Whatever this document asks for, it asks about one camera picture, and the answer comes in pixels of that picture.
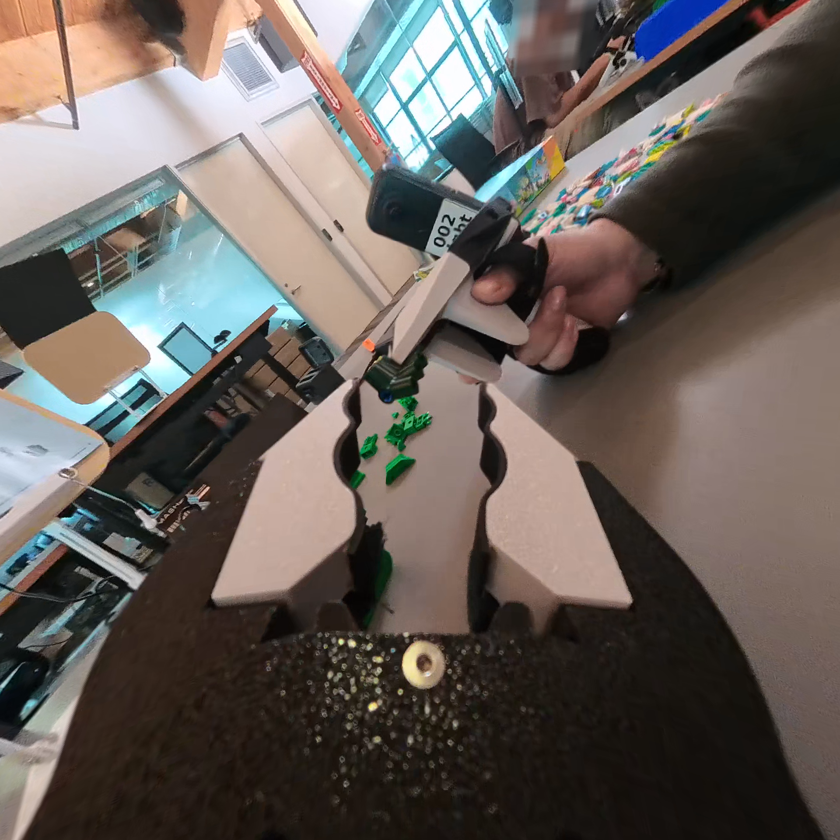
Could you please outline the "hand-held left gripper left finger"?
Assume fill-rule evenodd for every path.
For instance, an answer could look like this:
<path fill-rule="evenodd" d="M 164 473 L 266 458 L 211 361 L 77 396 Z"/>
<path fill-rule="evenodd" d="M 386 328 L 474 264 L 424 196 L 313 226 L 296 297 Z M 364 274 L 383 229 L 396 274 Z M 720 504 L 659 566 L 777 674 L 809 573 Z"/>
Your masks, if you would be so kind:
<path fill-rule="evenodd" d="M 321 616 L 362 629 L 375 573 L 367 560 L 355 571 L 351 559 L 366 526 L 351 486 L 361 384 L 344 381 L 261 456 L 211 593 L 215 607 L 279 605 L 295 632 L 316 629 Z"/>

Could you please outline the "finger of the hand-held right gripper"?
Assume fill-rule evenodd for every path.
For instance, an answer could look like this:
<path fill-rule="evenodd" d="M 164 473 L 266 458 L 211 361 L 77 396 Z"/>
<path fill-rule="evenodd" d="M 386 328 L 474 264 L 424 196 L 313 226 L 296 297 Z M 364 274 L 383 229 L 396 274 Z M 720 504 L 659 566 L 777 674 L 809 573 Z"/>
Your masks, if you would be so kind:
<path fill-rule="evenodd" d="M 397 313 L 387 354 L 411 354 L 438 320 L 438 270 L 414 285 Z"/>
<path fill-rule="evenodd" d="M 477 329 L 482 314 L 471 297 L 472 269 L 462 258 L 440 258 L 413 293 L 394 323 L 391 359 L 405 363 L 447 309 L 457 324 Z"/>

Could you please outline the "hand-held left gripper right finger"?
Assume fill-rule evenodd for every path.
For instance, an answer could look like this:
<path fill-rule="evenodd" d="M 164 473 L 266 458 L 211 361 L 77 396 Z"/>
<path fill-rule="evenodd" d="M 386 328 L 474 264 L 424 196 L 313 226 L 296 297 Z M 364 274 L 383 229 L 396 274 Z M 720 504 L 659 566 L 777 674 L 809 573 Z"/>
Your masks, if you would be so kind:
<path fill-rule="evenodd" d="M 506 605 L 547 633 L 566 606 L 628 610 L 634 599 L 579 466 L 494 385 L 479 389 L 479 467 L 489 487 L 479 502 L 467 571 L 471 632 Z"/>

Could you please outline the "dark green brick assembly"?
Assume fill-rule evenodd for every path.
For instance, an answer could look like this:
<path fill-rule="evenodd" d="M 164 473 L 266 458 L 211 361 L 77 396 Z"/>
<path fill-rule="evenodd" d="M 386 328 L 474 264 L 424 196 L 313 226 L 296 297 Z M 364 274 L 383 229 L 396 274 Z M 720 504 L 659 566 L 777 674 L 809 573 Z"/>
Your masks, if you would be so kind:
<path fill-rule="evenodd" d="M 390 405 L 419 393 L 419 382 L 424 378 L 426 368 L 427 358 L 418 351 L 401 364 L 380 355 L 366 369 L 363 378 L 380 401 Z"/>

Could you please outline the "wooden book stand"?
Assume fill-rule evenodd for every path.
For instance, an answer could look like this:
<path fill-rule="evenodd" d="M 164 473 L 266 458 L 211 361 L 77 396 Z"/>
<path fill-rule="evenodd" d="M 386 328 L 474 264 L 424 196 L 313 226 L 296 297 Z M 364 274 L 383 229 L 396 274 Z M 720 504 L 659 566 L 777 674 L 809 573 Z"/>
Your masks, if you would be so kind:
<path fill-rule="evenodd" d="M 78 405 L 106 395 L 118 403 L 118 388 L 142 372 L 151 354 L 114 315 L 95 311 L 21 351 L 26 365 Z"/>
<path fill-rule="evenodd" d="M 1 392 L 17 403 L 29 404 L 46 416 L 61 417 L 65 423 L 74 423 L 63 416 L 57 415 L 40 406 L 28 402 L 20 397 Z M 77 499 L 81 492 L 94 483 L 107 468 L 110 460 L 110 447 L 104 441 L 102 449 L 85 458 L 77 469 L 70 469 L 66 472 L 66 478 L 70 481 L 70 487 L 59 494 L 59 497 L 51 502 L 37 507 L 34 511 L 25 514 L 21 519 L 12 520 L 11 517 L 3 518 L 1 515 L 1 561 L 6 562 L 17 551 L 19 551 L 38 532 L 44 530 L 58 515 L 69 507 L 72 501 Z"/>

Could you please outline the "instruction booklet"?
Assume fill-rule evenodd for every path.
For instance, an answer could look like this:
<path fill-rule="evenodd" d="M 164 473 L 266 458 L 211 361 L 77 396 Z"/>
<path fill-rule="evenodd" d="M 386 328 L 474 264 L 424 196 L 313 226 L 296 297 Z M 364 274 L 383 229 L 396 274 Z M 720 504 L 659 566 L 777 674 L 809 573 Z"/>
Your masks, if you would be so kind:
<path fill-rule="evenodd" d="M 2 395 L 1 515 L 21 519 L 70 487 L 66 473 L 104 446 L 89 428 Z"/>

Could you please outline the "person's right forearm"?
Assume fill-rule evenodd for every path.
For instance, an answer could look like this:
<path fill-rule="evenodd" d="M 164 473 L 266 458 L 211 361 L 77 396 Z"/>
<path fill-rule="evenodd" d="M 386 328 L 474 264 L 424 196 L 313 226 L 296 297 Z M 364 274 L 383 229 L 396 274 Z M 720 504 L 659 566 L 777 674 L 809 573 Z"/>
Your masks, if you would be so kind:
<path fill-rule="evenodd" d="M 809 2 L 705 121 L 595 221 L 634 236 L 679 284 L 831 192 L 838 172 L 839 6 Z"/>

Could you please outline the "wooden office desk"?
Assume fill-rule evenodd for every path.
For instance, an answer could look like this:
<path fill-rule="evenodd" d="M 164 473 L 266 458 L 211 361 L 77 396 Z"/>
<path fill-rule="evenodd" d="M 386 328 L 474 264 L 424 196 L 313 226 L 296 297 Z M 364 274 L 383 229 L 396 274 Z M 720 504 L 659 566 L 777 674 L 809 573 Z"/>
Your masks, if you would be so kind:
<path fill-rule="evenodd" d="M 239 334 L 226 342 L 212 357 L 177 390 L 164 397 L 126 435 L 110 446 L 109 466 L 125 459 L 151 435 L 179 422 L 203 414 L 229 389 L 241 382 L 258 362 L 266 361 L 277 369 L 268 341 L 270 319 L 277 313 L 270 306 Z"/>

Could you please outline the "wood-edged office desk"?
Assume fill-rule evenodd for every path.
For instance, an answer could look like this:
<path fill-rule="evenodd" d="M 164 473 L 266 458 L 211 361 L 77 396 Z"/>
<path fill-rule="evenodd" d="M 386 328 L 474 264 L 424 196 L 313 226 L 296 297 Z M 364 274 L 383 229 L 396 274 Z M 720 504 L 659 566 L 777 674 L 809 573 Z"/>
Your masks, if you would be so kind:
<path fill-rule="evenodd" d="M 644 61 L 634 52 L 636 30 L 664 3 L 646 2 L 649 9 L 643 16 L 643 3 L 633 2 L 627 22 L 637 26 L 630 49 L 621 55 L 628 61 L 626 68 L 618 71 L 612 62 L 604 86 L 552 131 L 565 158 L 582 152 L 803 5 L 794 1 L 727 1 L 655 58 Z"/>

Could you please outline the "person's right hand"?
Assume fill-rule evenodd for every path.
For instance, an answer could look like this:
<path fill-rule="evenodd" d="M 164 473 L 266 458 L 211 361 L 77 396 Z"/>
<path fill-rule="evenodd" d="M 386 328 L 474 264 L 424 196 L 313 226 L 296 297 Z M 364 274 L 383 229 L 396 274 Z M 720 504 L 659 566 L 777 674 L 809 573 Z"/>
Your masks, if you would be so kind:
<path fill-rule="evenodd" d="M 517 360 L 556 372 L 572 363 L 581 325 L 610 329 L 642 289 L 661 273 L 658 255 L 607 218 L 558 234 L 531 236 L 523 244 L 546 256 L 547 267 Z"/>

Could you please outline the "colourful brick set box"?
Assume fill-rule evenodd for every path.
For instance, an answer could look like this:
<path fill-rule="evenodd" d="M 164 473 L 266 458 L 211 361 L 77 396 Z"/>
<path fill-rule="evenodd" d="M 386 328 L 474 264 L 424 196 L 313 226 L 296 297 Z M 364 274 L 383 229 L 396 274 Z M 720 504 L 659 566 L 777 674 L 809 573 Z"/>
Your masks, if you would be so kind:
<path fill-rule="evenodd" d="M 482 203 L 501 198 L 512 206 L 517 217 L 521 217 L 564 168 L 560 147 L 550 135 L 493 175 L 476 191 L 475 198 Z"/>

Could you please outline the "black office chair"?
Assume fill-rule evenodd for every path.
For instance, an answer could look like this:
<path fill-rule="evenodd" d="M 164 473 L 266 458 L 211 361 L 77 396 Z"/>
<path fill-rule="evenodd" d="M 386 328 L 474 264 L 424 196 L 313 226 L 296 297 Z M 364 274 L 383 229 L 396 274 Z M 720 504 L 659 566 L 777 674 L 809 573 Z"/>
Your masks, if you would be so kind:
<path fill-rule="evenodd" d="M 497 172 L 495 148 L 463 114 L 432 137 L 436 150 L 476 191 Z"/>

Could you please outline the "green brick model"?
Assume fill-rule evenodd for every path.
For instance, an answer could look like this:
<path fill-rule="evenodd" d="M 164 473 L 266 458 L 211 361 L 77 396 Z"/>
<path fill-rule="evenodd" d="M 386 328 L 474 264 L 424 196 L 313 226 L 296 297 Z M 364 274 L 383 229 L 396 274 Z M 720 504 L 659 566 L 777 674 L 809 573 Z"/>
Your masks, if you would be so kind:
<path fill-rule="evenodd" d="M 382 549 L 380 558 L 376 566 L 373 588 L 368 605 L 362 615 L 360 626 L 363 630 L 367 630 L 373 623 L 376 610 L 382 601 L 383 594 L 390 583 L 393 573 L 393 559 L 391 553 L 387 549 Z"/>

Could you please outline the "pile of pastel bricks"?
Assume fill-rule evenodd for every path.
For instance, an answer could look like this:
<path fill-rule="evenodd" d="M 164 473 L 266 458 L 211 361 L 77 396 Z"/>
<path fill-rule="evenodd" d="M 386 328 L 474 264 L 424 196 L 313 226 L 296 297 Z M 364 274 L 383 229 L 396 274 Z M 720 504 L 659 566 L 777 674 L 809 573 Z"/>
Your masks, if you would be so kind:
<path fill-rule="evenodd" d="M 726 94 L 721 93 L 700 104 L 691 103 L 661 121 L 643 141 L 564 186 L 545 207 L 527 211 L 521 219 L 523 231 L 527 235 L 551 235 L 584 226 L 595 211 L 651 170 L 667 151 L 683 141 L 725 97 Z"/>

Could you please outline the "scattered green bricks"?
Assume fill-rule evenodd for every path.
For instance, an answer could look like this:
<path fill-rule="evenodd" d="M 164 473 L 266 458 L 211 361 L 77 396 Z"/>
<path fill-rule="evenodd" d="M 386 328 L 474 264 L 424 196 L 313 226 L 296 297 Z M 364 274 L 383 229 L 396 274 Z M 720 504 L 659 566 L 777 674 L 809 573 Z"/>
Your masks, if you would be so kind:
<path fill-rule="evenodd" d="M 350 479 L 353 489 L 359 489 L 374 468 L 380 470 L 385 485 L 392 487 L 414 467 L 416 460 L 408 449 L 414 438 L 428 430 L 434 420 L 430 412 L 422 410 L 416 395 L 400 397 L 388 407 L 387 427 L 360 436 L 360 466 Z"/>

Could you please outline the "stacked cardboard boxes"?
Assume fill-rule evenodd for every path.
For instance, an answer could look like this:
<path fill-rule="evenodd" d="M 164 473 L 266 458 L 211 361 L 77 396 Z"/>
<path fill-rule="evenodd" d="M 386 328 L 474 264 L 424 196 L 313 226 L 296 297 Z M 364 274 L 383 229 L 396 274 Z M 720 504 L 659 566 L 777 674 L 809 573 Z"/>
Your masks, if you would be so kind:
<path fill-rule="evenodd" d="M 309 373 L 310 363 L 301 354 L 300 342 L 292 332 L 284 327 L 278 327 L 266 337 L 271 345 L 270 356 L 291 375 L 299 380 Z M 245 376 L 245 383 L 256 392 L 269 392 L 272 396 L 288 396 L 293 391 L 264 359 L 259 360 L 249 369 Z"/>

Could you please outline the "white door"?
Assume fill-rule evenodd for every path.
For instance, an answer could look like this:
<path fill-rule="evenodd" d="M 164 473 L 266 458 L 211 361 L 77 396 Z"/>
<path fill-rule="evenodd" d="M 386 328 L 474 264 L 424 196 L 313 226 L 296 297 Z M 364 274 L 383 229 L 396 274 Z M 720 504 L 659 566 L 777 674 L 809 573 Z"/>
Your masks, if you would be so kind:
<path fill-rule="evenodd" d="M 263 130 L 342 238 L 393 299 L 421 265 L 418 253 L 374 233 L 366 221 L 371 180 L 314 98 L 263 123 Z"/>

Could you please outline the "black computer monitor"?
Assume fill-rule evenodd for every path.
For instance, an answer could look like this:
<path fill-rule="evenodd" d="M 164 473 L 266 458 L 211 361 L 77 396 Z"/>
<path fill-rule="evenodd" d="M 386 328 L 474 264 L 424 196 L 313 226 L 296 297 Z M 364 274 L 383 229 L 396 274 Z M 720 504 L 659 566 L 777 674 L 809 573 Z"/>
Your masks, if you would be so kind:
<path fill-rule="evenodd" d="M 197 374 L 216 351 L 185 322 L 180 322 L 158 344 L 157 349 L 187 376 Z"/>

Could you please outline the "wooden pillar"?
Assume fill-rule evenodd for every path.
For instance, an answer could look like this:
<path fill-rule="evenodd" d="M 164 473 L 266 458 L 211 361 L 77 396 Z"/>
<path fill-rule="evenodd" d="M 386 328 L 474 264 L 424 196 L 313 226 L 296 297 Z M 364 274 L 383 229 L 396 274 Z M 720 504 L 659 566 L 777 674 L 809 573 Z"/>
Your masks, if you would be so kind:
<path fill-rule="evenodd" d="M 373 173 L 378 172 L 390 156 L 387 144 L 320 45 L 302 12 L 292 1 L 258 1 L 258 4 L 357 151 Z"/>

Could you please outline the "blue storage bin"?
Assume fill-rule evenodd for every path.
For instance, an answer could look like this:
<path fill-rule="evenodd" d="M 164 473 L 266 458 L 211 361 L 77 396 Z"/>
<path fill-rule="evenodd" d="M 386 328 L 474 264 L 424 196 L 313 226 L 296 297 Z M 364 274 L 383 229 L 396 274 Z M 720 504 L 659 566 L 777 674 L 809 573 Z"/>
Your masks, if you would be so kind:
<path fill-rule="evenodd" d="M 726 1 L 667 1 L 638 26 L 634 41 L 636 57 L 644 61 L 655 58 L 717 12 L 725 3 Z"/>

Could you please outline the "black square panel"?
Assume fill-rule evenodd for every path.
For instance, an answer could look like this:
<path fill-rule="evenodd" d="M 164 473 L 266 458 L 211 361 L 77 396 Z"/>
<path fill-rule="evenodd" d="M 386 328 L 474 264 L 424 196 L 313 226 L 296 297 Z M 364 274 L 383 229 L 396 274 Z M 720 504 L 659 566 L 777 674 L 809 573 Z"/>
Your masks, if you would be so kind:
<path fill-rule="evenodd" d="M 19 350 L 95 311 L 61 248 L 1 268 L 1 328 Z"/>

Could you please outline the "white wall vent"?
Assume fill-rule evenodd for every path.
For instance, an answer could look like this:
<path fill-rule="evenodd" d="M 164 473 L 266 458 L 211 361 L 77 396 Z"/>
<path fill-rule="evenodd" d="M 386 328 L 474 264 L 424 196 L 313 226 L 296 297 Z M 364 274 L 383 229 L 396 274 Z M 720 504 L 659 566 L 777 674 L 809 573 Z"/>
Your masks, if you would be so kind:
<path fill-rule="evenodd" d="M 264 96 L 278 88 L 277 80 L 245 37 L 234 38 L 226 44 L 223 51 L 222 69 L 247 101 Z"/>

